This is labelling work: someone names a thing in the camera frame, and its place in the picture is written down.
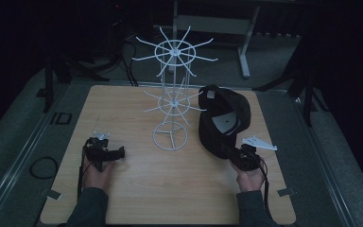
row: light wood surface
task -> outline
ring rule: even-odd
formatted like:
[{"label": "light wood surface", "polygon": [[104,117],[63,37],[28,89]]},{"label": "light wood surface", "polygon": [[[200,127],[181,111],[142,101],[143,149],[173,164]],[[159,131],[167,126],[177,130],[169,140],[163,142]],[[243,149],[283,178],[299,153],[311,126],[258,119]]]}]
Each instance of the light wood surface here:
[{"label": "light wood surface", "polygon": [[[76,206],[81,150],[93,131],[111,134],[108,149],[126,149],[126,158],[116,161],[112,171],[108,224],[238,223],[236,173],[228,161],[216,158],[200,143],[199,111],[190,109],[185,114],[190,126],[175,117],[187,129],[187,143],[178,150],[163,150],[153,143],[152,131],[165,114],[145,112],[157,107],[158,101],[144,91],[162,93],[159,87],[92,87],[52,186],[61,198],[46,201],[42,223],[66,222]],[[236,146],[254,135],[271,144],[255,93],[238,92],[251,105],[251,125],[238,134]],[[198,89],[189,89],[190,96],[197,93]],[[190,101],[192,107],[199,107],[197,96]],[[257,149],[268,165],[270,212],[279,224],[290,224],[296,217],[290,197],[277,193],[285,188],[285,181],[275,152]]]}]

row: black cap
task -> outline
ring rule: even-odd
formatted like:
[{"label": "black cap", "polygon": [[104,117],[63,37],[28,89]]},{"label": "black cap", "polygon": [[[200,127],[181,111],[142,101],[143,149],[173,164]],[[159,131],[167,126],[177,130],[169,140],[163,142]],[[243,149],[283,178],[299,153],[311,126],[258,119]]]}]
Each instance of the black cap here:
[{"label": "black cap", "polygon": [[237,134],[250,126],[250,103],[243,95],[216,85],[199,92],[199,140],[216,157],[228,159],[222,145],[235,147]]}]

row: white wire rack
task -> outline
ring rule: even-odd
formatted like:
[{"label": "white wire rack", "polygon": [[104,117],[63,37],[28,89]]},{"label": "white wire rack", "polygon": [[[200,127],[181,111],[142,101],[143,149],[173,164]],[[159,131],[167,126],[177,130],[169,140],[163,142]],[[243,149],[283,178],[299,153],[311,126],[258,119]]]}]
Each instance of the white wire rack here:
[{"label": "white wire rack", "polygon": [[[145,92],[147,95],[153,96],[158,99],[157,107],[145,110],[145,112],[160,110],[163,114],[165,114],[164,121],[154,129],[152,133],[152,138],[155,145],[159,148],[165,150],[177,150],[185,145],[185,143],[187,142],[188,134],[184,125],[176,122],[176,117],[181,117],[185,124],[190,126],[187,119],[184,117],[184,114],[187,113],[189,109],[203,111],[199,108],[190,106],[190,98],[199,95],[195,94],[190,96],[188,94],[190,86],[190,76],[197,76],[191,71],[191,63],[195,59],[200,59],[204,61],[217,61],[217,59],[208,59],[197,56],[196,47],[208,44],[212,41],[212,39],[208,42],[191,45],[190,43],[185,41],[185,38],[190,31],[190,27],[187,29],[181,40],[169,40],[163,33],[161,28],[160,30],[165,38],[165,40],[160,44],[152,44],[143,41],[137,37],[137,40],[141,43],[155,46],[154,55],[140,59],[133,59],[136,61],[143,61],[156,58],[161,65],[161,70],[157,77],[161,77],[162,94],[160,96],[155,96],[153,94]],[[168,83],[171,85],[166,86],[165,69],[167,67],[174,67],[174,70],[172,72],[173,81],[172,83]],[[183,67],[185,69],[185,75],[180,84],[177,84],[178,67]]]}]

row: sleeve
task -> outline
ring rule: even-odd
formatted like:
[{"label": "sleeve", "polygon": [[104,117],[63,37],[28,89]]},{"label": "sleeve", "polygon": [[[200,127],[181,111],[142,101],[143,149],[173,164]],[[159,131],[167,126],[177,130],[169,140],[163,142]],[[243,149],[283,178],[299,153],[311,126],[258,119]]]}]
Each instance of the sleeve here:
[{"label": "sleeve", "polygon": [[72,215],[67,220],[68,227],[103,227],[108,208],[108,195],[100,188],[85,188]]},{"label": "sleeve", "polygon": [[241,227],[279,227],[268,216],[260,190],[237,194],[237,204]]}]

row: person's left hand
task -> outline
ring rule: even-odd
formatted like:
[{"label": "person's left hand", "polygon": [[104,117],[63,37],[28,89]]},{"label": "person's left hand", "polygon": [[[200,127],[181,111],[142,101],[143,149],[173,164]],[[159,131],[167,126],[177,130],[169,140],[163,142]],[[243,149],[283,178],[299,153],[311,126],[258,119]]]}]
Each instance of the person's left hand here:
[{"label": "person's left hand", "polygon": [[107,192],[113,167],[114,161],[108,162],[105,169],[100,172],[93,164],[90,164],[90,161],[85,156],[82,181],[83,188],[97,187]]}]

